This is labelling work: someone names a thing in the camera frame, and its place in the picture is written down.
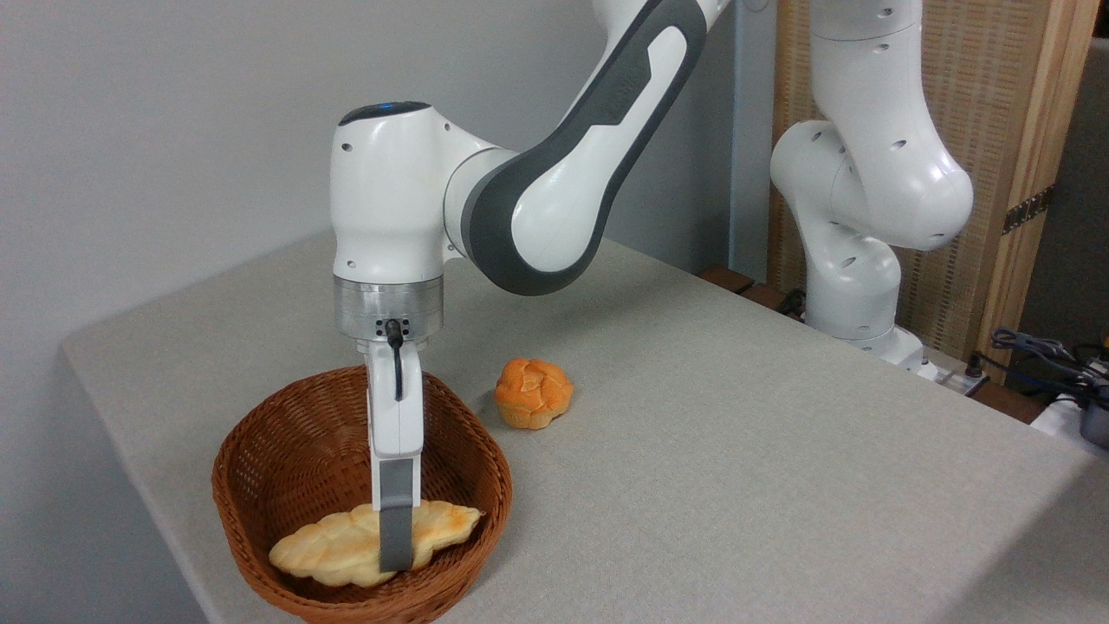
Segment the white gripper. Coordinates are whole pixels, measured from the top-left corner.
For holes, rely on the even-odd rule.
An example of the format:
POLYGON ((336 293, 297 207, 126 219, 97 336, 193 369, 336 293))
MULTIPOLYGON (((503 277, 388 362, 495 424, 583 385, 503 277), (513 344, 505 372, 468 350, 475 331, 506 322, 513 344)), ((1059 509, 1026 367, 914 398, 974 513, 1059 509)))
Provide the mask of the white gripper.
POLYGON ((425 441, 419 354, 411 342, 357 341, 368 372, 372 505, 378 512, 383 572, 413 569, 413 510, 420 507, 425 441))

